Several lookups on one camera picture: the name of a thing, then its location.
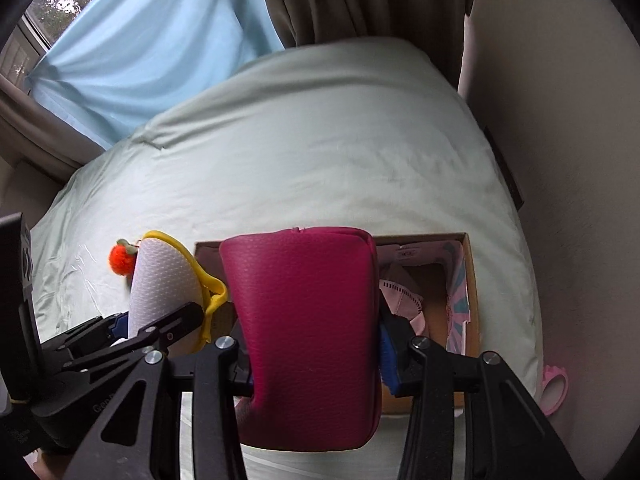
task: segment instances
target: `white wall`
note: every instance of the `white wall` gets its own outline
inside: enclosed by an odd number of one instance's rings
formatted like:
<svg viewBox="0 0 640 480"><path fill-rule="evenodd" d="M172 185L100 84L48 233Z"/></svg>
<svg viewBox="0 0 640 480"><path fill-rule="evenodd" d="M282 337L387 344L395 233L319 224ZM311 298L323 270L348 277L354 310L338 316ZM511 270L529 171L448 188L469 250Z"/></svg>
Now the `white wall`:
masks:
<svg viewBox="0 0 640 480"><path fill-rule="evenodd" d="M640 424L640 48L609 0L476 0L461 92L522 188L554 416L602 478Z"/></svg>
<svg viewBox="0 0 640 480"><path fill-rule="evenodd" d="M19 162L6 183L0 216L21 212L31 229L45 215L62 184L26 162Z"/></svg>

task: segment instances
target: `bed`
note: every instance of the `bed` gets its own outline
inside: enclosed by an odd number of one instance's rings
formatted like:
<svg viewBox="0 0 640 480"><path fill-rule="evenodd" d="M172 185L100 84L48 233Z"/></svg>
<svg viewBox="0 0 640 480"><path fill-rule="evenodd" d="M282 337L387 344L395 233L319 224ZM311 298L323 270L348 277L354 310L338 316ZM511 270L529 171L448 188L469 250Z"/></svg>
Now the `bed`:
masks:
<svg viewBox="0 0 640 480"><path fill-rule="evenodd" d="M41 339L128 309L125 281L107 264L118 238L158 229L192 248L200 240L313 225L374 235L469 233L481 349L500 352L539 396L536 283L490 146L430 60L390 38L251 62L74 174L32 229ZM456 474L463 463L460 420ZM405 431L404 416L386 416L359 450L245 447L245 462L251 479L395 478ZM183 478L188 469L185 460Z"/></svg>

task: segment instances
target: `cardboard box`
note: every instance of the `cardboard box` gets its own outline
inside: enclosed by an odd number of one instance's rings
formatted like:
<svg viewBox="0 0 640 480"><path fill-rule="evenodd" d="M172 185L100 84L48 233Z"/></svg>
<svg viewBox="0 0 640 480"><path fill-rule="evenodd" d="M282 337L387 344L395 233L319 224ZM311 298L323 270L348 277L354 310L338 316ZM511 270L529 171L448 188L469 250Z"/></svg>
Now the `cardboard box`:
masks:
<svg viewBox="0 0 640 480"><path fill-rule="evenodd" d="M429 337L449 351L476 357L480 349L478 295L471 245L466 233L374 237L382 265L401 264L420 287L422 314ZM221 242L199 242L195 257L211 275L226 283L218 248ZM229 334L236 322L232 300L214 316L212 336ZM383 413L409 413L412 399L396 399L383 386ZM456 407L464 405L456 394Z"/></svg>

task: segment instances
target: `orange pom pom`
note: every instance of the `orange pom pom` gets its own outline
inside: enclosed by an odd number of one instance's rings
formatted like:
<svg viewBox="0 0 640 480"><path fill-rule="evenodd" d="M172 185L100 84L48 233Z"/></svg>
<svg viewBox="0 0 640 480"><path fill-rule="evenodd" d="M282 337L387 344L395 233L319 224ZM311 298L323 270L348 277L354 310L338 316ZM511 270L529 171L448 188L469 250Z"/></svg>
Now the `orange pom pom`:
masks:
<svg viewBox="0 0 640 480"><path fill-rule="evenodd" d="M136 265L136 255L127 253L127 247L124 245L116 245L111 248L109 253L109 266L111 270L121 276L133 274Z"/></svg>

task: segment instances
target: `pink plastic object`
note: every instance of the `pink plastic object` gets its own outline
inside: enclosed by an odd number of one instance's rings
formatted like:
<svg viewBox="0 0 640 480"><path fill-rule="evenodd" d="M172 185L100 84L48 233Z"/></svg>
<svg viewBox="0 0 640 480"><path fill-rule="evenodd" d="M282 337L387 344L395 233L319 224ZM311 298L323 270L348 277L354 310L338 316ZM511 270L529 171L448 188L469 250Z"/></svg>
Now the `pink plastic object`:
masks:
<svg viewBox="0 0 640 480"><path fill-rule="evenodd" d="M245 235L220 245L249 351L254 396L240 440L292 451L353 449L380 420L378 264L352 228Z"/></svg>
<svg viewBox="0 0 640 480"><path fill-rule="evenodd" d="M540 409L545 416L555 413L569 390L569 377L564 368L545 366L542 370Z"/></svg>
<svg viewBox="0 0 640 480"><path fill-rule="evenodd" d="M389 280L380 280L380 290L392 314L407 318L417 335L429 335L427 323L422 314L421 296Z"/></svg>

